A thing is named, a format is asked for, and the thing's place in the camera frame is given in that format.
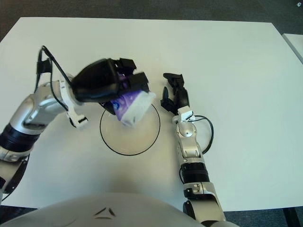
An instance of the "white surface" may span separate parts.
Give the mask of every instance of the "white surface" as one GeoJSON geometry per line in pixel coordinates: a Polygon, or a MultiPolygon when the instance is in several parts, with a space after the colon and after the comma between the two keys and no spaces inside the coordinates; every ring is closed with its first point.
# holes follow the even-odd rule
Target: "white surface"
{"type": "Polygon", "coordinates": [[[303,35],[283,34],[282,36],[303,63],[303,35]]]}
{"type": "MultiPolygon", "coordinates": [[[[33,91],[43,44],[73,75],[101,58],[134,59],[158,96],[160,135],[150,150],[124,157],[102,142],[98,104],[85,107],[90,124],[82,131],[61,114],[3,205],[43,207],[92,192],[137,192],[181,209],[186,199],[172,115],[159,101],[164,72],[183,73],[195,114],[214,124],[205,161],[224,210],[303,205],[303,65],[272,24],[21,18],[0,43],[0,129],[33,91]]],[[[209,128],[196,125],[203,147],[209,128]]]]}

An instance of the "metal bracket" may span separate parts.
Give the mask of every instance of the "metal bracket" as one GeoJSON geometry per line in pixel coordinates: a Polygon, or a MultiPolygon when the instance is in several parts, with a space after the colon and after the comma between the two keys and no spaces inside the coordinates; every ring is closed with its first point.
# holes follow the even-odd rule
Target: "metal bracket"
{"type": "Polygon", "coordinates": [[[65,80],[60,80],[60,92],[62,100],[64,101],[65,105],[68,107],[67,117],[70,118],[75,128],[83,127],[87,122],[88,119],[80,114],[78,115],[74,109],[75,106],[81,105],[80,103],[76,103],[75,100],[71,96],[71,88],[66,83],[65,80]]]}
{"type": "Polygon", "coordinates": [[[30,150],[24,151],[24,152],[14,152],[11,150],[7,150],[0,146],[0,160],[6,161],[6,162],[17,162],[21,158],[26,157],[30,154],[33,147],[30,150]]]}

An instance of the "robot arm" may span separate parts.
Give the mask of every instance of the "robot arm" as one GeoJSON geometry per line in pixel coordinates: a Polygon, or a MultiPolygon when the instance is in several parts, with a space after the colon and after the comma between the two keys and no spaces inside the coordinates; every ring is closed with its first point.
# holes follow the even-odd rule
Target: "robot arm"
{"type": "Polygon", "coordinates": [[[178,140],[177,152],[183,176],[183,192],[188,199],[183,212],[202,224],[225,221],[225,216],[205,166],[202,150],[196,140],[196,118],[188,107],[178,109],[173,117],[178,140]]]}
{"type": "MultiPolygon", "coordinates": [[[[41,73],[50,72],[52,78],[53,62],[62,71],[43,46],[37,63],[37,84],[41,73]],[[42,51],[49,57],[45,61],[41,61],[42,51]]],[[[143,72],[133,74],[135,69],[133,60],[102,59],[84,68],[74,78],[62,71],[65,79],[54,82],[50,79],[39,87],[36,84],[35,92],[21,103],[0,134],[0,198],[3,193],[10,194],[17,187],[34,143],[58,114],[66,112],[71,124],[79,128],[88,119],[77,115],[75,108],[85,102],[100,103],[115,114],[110,100],[129,91],[148,92],[146,75],[143,72]]]]}

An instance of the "gray carpet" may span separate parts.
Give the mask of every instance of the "gray carpet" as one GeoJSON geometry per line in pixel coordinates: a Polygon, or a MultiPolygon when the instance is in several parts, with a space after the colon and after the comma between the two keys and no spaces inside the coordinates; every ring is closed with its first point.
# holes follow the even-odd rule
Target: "gray carpet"
{"type": "MultiPolygon", "coordinates": [[[[303,34],[303,6],[295,0],[0,0],[0,40],[20,17],[272,22],[283,33],[303,34]]],[[[32,209],[0,207],[0,223],[32,209]]],[[[303,224],[303,207],[296,208],[303,224]]],[[[286,227],[282,209],[226,212],[242,227],[286,227]]]]}

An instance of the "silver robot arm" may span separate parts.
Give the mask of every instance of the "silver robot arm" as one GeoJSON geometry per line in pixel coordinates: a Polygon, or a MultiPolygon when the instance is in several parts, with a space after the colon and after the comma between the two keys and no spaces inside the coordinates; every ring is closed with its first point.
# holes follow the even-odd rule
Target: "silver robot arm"
{"type": "Polygon", "coordinates": [[[226,219],[218,200],[213,183],[210,182],[202,150],[196,140],[197,129],[192,121],[193,111],[188,107],[178,109],[173,117],[178,140],[177,151],[183,176],[183,192],[188,199],[183,212],[201,224],[210,226],[226,219]]]}
{"type": "MultiPolygon", "coordinates": [[[[68,107],[67,115],[75,127],[87,122],[83,115],[75,113],[74,107],[82,103],[74,98],[72,89],[65,80],[53,82],[53,93],[68,107]]],[[[58,114],[65,112],[53,93],[49,82],[42,84],[21,103],[0,135],[0,197],[3,193],[12,193],[17,187],[34,143],[48,124],[58,114]]]]}

